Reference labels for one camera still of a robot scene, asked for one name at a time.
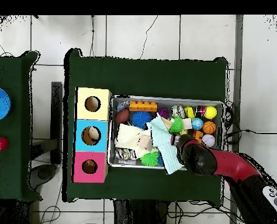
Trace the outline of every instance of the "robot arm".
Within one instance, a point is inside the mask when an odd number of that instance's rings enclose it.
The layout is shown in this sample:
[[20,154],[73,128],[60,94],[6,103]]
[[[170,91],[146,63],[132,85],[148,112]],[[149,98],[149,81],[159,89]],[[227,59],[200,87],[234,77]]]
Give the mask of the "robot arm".
[[277,224],[277,191],[251,163],[237,153],[206,148],[189,135],[176,147],[188,171],[224,176],[245,224]]

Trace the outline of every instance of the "purple ball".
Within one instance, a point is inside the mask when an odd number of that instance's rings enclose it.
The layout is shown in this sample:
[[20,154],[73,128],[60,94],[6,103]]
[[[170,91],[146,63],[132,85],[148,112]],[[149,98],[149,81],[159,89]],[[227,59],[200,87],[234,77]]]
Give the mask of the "purple ball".
[[168,109],[166,109],[166,108],[161,108],[161,109],[159,109],[157,112],[158,112],[158,114],[159,114],[162,118],[165,118],[165,119],[168,119],[168,118],[169,118],[169,111],[168,111]]

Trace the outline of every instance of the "pink box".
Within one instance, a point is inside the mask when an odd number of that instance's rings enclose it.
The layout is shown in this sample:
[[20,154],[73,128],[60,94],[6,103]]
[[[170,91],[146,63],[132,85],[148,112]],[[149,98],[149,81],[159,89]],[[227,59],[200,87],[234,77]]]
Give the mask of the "pink box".
[[[87,174],[82,169],[86,160],[93,160],[97,164],[97,170],[93,174]],[[75,183],[104,183],[108,173],[106,153],[103,152],[81,152],[75,153],[74,182]]]

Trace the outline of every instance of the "cloth rag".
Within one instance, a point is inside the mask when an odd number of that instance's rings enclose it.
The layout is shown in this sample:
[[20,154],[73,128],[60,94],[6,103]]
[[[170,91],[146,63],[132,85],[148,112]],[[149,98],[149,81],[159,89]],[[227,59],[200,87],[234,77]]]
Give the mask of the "cloth rag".
[[159,114],[146,124],[152,134],[153,146],[157,147],[161,153],[167,173],[172,174],[182,168],[183,165],[177,159],[177,148],[171,145],[172,135],[168,132]]
[[157,151],[156,148],[153,148],[152,151],[149,151],[138,145],[138,142],[143,135],[150,137],[150,130],[144,130],[139,127],[120,124],[117,133],[116,148],[133,149],[136,153],[136,158],[138,159],[144,156],[146,153]]

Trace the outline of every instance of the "green spiky ball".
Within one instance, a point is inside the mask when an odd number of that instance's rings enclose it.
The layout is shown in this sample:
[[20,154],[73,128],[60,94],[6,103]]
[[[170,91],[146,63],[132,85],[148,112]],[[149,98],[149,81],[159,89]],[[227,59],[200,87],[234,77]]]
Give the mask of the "green spiky ball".
[[173,133],[180,133],[183,129],[183,120],[181,117],[175,117],[174,118],[174,123],[172,123],[172,126],[169,129],[169,133],[173,134]]
[[158,165],[158,156],[160,153],[158,151],[146,153],[141,157],[141,162],[143,165],[148,167],[156,167]]

